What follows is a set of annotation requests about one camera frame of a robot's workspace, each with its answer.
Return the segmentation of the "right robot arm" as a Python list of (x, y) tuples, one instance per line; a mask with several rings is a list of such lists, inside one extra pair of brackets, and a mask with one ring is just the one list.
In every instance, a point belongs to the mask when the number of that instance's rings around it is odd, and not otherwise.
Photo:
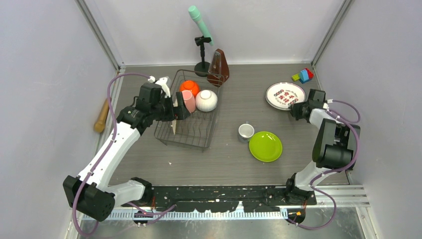
[(302, 204), (313, 196), (315, 187), (328, 176), (353, 168), (359, 152), (361, 115), (350, 120), (330, 109), (334, 99), (322, 90), (311, 89), (305, 102), (290, 107), (296, 119), (305, 119), (318, 128), (311, 162), (286, 182), (284, 198), (288, 204)]

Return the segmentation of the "white printed round plate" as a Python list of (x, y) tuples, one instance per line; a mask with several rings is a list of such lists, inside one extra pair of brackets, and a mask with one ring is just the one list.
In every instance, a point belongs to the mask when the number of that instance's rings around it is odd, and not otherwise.
[(265, 99), (272, 107), (283, 111), (289, 111), (291, 106), (304, 102), (306, 94), (298, 85), (280, 82), (271, 85), (267, 89)]

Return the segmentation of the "pink mug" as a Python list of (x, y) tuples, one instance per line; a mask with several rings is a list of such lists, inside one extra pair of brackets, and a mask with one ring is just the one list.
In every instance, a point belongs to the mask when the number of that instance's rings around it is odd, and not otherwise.
[(196, 110), (196, 100), (194, 95), (189, 90), (181, 91), (185, 106), (189, 113), (193, 113)]

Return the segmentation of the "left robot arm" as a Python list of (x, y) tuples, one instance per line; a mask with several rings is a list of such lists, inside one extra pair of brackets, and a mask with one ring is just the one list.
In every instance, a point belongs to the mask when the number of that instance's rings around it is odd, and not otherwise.
[(114, 207), (137, 202), (147, 206), (152, 202), (152, 184), (138, 177), (126, 183), (110, 186), (110, 179), (128, 150), (154, 121), (184, 120), (190, 116), (183, 94), (175, 99), (165, 85), (145, 83), (134, 106), (123, 108), (105, 144), (77, 177), (67, 176), (63, 182), (69, 205), (99, 222), (104, 221)]

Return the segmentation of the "woven bamboo plate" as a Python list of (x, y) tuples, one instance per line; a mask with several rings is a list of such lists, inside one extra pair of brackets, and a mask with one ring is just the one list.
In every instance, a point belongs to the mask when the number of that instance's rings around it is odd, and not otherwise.
[[(177, 107), (178, 106), (177, 100), (174, 100), (173, 106), (174, 107)], [(176, 126), (177, 126), (177, 121), (176, 120), (173, 120), (172, 121), (172, 124), (171, 124), (172, 130), (173, 130), (173, 135), (176, 134)]]

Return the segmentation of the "white bowl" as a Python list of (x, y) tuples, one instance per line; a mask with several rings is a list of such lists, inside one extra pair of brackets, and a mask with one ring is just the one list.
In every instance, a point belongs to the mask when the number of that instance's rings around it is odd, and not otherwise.
[(211, 112), (217, 107), (218, 97), (211, 90), (202, 90), (196, 95), (196, 108), (202, 112)]

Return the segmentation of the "orange bowl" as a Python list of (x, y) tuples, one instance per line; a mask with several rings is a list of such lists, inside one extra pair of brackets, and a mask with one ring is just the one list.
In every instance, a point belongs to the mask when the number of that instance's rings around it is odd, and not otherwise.
[(195, 97), (201, 91), (197, 82), (192, 81), (192, 80), (183, 81), (180, 84), (179, 91), (182, 92), (185, 90), (190, 91)]

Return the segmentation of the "black wire dish rack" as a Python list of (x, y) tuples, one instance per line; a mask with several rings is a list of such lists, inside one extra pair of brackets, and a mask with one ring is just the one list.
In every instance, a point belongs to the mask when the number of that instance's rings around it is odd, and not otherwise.
[[(216, 87), (204, 77), (199, 77), (195, 71), (179, 69), (172, 79), (170, 87), (171, 96), (176, 100), (176, 93), (179, 91), (183, 81), (192, 80), (198, 83), (201, 90), (211, 90), (217, 97), (221, 96), (223, 87)], [(211, 144), (211, 139), (218, 119), (220, 100), (217, 107), (211, 112), (195, 110), (185, 120), (177, 120), (176, 134), (173, 135), (172, 122), (158, 121), (154, 130), (154, 136), (165, 145), (206, 150)]]

